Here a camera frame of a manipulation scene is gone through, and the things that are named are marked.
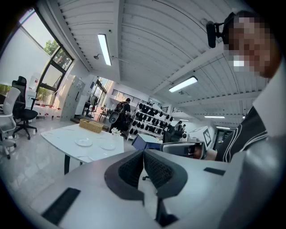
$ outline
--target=ceiling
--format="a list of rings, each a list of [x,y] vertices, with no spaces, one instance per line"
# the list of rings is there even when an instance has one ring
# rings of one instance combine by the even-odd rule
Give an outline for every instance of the ceiling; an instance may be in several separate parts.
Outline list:
[[[232,8],[245,8],[236,0],[58,0],[49,8],[91,73],[172,103],[192,117],[225,115],[215,124],[236,127],[268,83],[235,72],[222,45],[216,52],[208,46],[202,19],[223,22]],[[101,55],[98,34],[107,36],[112,66]],[[183,94],[169,92],[190,76],[198,82]]]

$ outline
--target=railing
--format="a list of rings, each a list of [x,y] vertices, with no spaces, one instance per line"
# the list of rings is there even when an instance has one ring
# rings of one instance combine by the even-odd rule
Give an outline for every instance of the railing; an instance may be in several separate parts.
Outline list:
[[[173,112],[182,112],[182,111],[174,107]]]
[[[139,99],[139,98],[136,98],[132,95],[125,94],[125,93],[123,93],[121,91],[117,91],[115,89],[113,89],[112,95],[117,96],[119,98],[123,98],[123,99],[129,98],[131,100],[131,102],[134,102],[134,103],[139,103],[141,101],[141,99]]]
[[[169,107],[168,107],[168,106],[166,106],[166,107],[161,107],[161,110],[162,110],[163,112],[165,112],[165,113],[167,113],[167,112],[168,112],[168,109],[169,109]]]

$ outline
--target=wicker basket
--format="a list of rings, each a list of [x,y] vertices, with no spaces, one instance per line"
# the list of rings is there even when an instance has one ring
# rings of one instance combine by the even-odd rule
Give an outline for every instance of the wicker basket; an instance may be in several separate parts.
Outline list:
[[[103,125],[93,121],[89,121],[87,119],[81,119],[80,127],[99,134],[102,131]]]

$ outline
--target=white shelving rack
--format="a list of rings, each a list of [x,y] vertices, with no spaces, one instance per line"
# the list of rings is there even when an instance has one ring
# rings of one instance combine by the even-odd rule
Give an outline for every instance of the white shelving rack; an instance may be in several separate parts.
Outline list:
[[[155,109],[154,107],[152,107],[151,105],[148,105],[148,104],[143,103],[142,101],[140,101],[140,102],[137,104],[135,113],[134,113],[133,116],[132,116],[132,123],[133,123],[134,121],[136,121],[136,122],[138,122],[138,123],[144,124],[144,127],[145,127],[146,125],[152,126],[152,127],[161,129],[162,132],[161,132],[160,134],[158,134],[158,133],[153,133],[153,132],[151,132],[151,131],[145,130],[145,128],[144,128],[144,129],[141,129],[140,127],[137,127],[137,125],[135,125],[135,126],[132,126],[132,125],[131,125],[131,127],[128,129],[127,141],[128,141],[129,139],[134,139],[134,138],[136,137],[136,135],[129,133],[131,129],[133,129],[133,133],[134,133],[135,130],[137,130],[138,132],[141,132],[141,133],[144,133],[144,134],[148,134],[148,135],[151,135],[151,136],[159,137],[159,138],[160,138],[161,136],[163,136],[163,133],[164,133],[163,128],[160,128],[159,126],[153,125],[152,120],[153,120],[153,119],[157,119],[157,120],[159,120],[159,122],[163,121],[163,122],[167,122],[168,124],[170,124],[170,123],[171,123],[171,122],[170,122],[171,116],[170,116],[169,114],[165,113],[165,112],[160,111],[160,110],[158,110],[158,114],[157,114],[157,115],[154,115],[154,116],[149,115],[149,114],[146,114],[146,113],[142,112],[142,109],[139,109],[139,104],[140,104],[140,103],[142,103],[142,105],[148,106],[148,107],[149,107],[149,111],[150,111],[151,108],[153,108],[154,110],[158,110],[158,109]],[[136,113],[137,113],[137,112],[143,114],[143,116],[146,115],[146,116],[147,116],[147,119],[148,119],[148,117],[151,117],[151,120],[150,120],[150,121],[147,121],[147,119],[144,120],[144,121],[136,120]]]

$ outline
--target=glossy floor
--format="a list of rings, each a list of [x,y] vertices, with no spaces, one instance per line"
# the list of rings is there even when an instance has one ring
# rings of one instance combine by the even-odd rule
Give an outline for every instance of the glossy floor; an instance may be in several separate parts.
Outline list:
[[[33,134],[29,129],[31,139],[27,139],[24,130],[16,135],[17,147],[11,147],[11,159],[4,152],[0,153],[0,175],[12,195],[30,204],[45,188],[62,178],[64,154],[41,137],[41,132],[57,129],[73,122],[60,122],[58,119],[38,119],[31,123],[38,129]],[[134,150],[131,140],[124,140],[124,151]],[[70,160],[70,171],[80,166],[79,161]]]

